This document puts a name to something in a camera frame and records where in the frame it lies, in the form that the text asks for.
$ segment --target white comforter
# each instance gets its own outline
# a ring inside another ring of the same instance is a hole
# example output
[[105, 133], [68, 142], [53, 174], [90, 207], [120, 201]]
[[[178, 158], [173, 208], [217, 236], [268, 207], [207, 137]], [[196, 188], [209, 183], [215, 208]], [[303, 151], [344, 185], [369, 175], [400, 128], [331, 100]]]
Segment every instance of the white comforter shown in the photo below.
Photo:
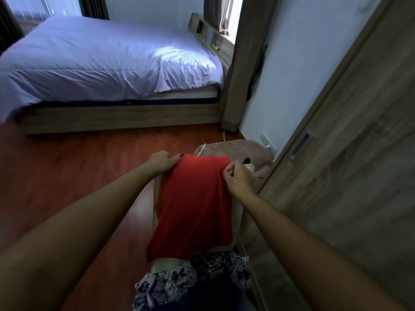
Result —
[[0, 119], [41, 101], [121, 101], [211, 84], [222, 65], [190, 32], [55, 16], [0, 57]]

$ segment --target brown curtain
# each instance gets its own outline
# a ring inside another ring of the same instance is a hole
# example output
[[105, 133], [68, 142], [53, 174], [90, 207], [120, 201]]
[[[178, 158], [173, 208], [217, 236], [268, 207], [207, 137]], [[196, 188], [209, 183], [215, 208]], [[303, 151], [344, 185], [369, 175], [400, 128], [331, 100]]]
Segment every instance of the brown curtain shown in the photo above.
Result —
[[110, 19], [105, 0], [79, 0], [82, 15], [93, 19]]
[[203, 5], [203, 18], [215, 27], [221, 34], [228, 34], [226, 12], [230, 0], [205, 0]]
[[24, 36], [6, 0], [0, 0], [0, 54]]

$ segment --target wall socket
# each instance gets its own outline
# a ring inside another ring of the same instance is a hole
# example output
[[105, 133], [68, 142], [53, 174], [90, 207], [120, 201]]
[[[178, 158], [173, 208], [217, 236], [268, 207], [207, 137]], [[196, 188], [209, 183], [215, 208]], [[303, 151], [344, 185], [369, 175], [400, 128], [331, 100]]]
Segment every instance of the wall socket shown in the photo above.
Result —
[[275, 146], [271, 144], [271, 142], [268, 140], [268, 137], [261, 133], [261, 136], [259, 137], [262, 141], [262, 144], [267, 148], [267, 150], [276, 158], [277, 150], [275, 149]]

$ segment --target orange cloth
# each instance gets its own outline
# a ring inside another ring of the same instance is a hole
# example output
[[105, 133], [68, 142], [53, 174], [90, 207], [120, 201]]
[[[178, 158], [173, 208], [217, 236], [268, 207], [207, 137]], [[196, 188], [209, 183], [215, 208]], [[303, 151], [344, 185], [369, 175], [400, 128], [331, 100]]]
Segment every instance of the orange cloth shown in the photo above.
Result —
[[221, 173], [229, 163], [227, 157], [185, 155], [162, 176], [147, 262], [191, 260], [197, 252], [231, 244], [232, 195]]

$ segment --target brown blanket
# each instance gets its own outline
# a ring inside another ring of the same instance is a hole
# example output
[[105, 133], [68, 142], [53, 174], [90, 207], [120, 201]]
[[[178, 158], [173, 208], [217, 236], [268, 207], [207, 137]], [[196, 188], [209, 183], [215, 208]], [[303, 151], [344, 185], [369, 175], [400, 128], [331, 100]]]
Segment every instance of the brown blanket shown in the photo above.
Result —
[[[195, 156], [202, 150], [203, 145], [195, 151]], [[245, 158], [251, 158], [251, 164], [255, 166], [252, 174], [254, 188], [259, 189], [262, 178], [267, 174], [272, 165], [273, 157], [268, 153], [264, 146], [251, 140], [235, 140], [230, 142], [220, 142], [206, 144], [200, 156], [227, 156], [229, 160], [239, 160], [243, 162]]]

